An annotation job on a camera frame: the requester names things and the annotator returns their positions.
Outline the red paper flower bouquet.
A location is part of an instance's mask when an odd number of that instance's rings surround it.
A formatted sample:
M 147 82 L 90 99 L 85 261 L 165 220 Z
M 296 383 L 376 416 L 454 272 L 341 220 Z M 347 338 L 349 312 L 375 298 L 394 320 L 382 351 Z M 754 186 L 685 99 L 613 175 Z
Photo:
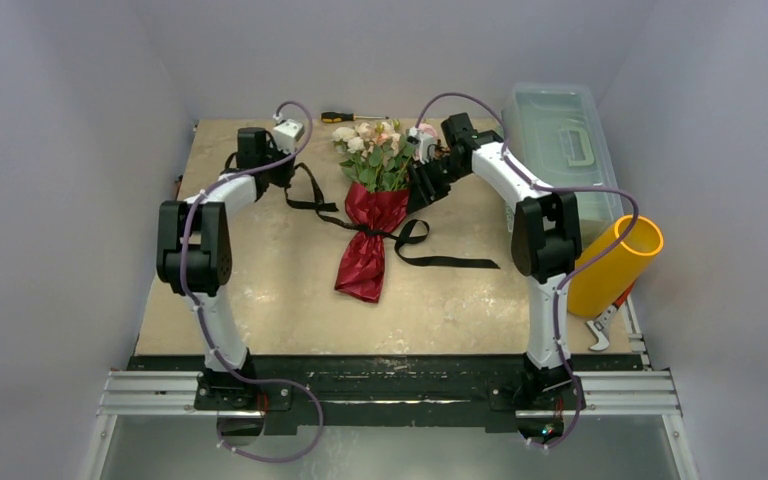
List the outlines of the red paper flower bouquet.
M 335 290 L 357 300 L 380 301 L 386 272 L 384 240 L 407 217 L 409 167 L 417 154 L 397 120 L 362 122 L 332 133 L 350 181 L 344 198 L 348 227 L 355 231 L 338 266 Z

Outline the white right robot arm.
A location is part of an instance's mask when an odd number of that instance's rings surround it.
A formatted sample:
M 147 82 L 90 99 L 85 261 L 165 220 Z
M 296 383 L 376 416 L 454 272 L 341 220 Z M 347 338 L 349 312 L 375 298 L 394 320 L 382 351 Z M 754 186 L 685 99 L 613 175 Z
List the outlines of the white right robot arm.
M 470 174 L 490 185 L 512 210 L 511 258 L 529 291 L 529 337 L 518 395 L 544 407 L 572 379 L 563 281 L 582 253 L 577 199 L 552 192 L 498 133 L 476 130 L 467 114 L 453 115 L 441 127 L 441 138 L 419 126 L 407 133 L 412 156 L 407 211 L 445 198 L 454 182 Z

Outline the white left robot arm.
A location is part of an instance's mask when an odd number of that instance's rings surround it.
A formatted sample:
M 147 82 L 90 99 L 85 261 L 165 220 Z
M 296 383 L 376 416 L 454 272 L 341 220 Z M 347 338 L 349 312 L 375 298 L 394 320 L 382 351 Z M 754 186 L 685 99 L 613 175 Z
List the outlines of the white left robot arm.
M 244 127 L 237 149 L 205 189 L 159 207 L 156 272 L 185 299 L 205 347 L 205 390 L 217 390 L 232 408 L 244 409 L 265 386 L 292 387 L 290 380 L 259 379 L 239 335 L 227 285 L 233 273 L 229 220 L 255 204 L 272 185 L 286 187 L 295 159 L 310 139 L 298 121 L 267 130 Z

